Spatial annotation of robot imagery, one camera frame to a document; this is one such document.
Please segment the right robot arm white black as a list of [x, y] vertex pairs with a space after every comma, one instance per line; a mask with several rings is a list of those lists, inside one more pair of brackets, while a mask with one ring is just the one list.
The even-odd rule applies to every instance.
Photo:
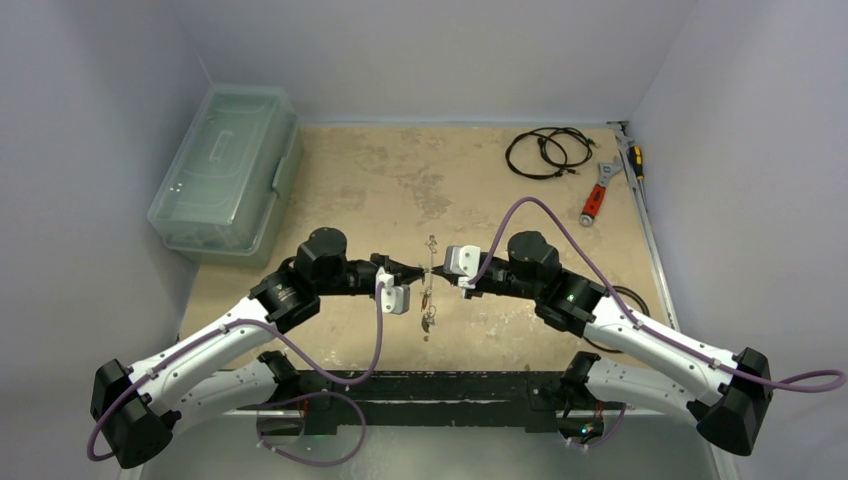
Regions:
[[494, 294], [531, 300], [549, 327], [600, 342], [642, 362], [631, 368], [579, 353], [561, 381], [576, 407], [592, 400], [628, 403], [675, 416], [709, 443], [752, 454], [773, 399], [767, 357], [692, 339], [617, 302], [609, 288], [565, 269], [559, 252], [537, 231], [513, 235], [507, 257], [486, 260], [477, 246], [450, 246], [435, 275], [466, 299]]

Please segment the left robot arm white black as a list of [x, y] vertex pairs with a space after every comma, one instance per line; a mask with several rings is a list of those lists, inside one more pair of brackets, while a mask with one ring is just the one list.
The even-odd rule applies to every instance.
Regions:
[[316, 316], [324, 296], [365, 295], [376, 303], [377, 319], [408, 311], [410, 286], [425, 277], [413, 267], [373, 254], [346, 257], [347, 239], [338, 229], [313, 231], [296, 254], [264, 277], [217, 320], [168, 349], [129, 366], [113, 359], [95, 373], [91, 415], [96, 422], [87, 443], [92, 461], [115, 459], [124, 469], [146, 463], [181, 431], [241, 407], [306, 407], [333, 397], [335, 384], [367, 380], [370, 364], [357, 377], [339, 377], [314, 360], [306, 363], [323, 376], [309, 387], [288, 357], [266, 352], [247, 366], [227, 371], [242, 354]]

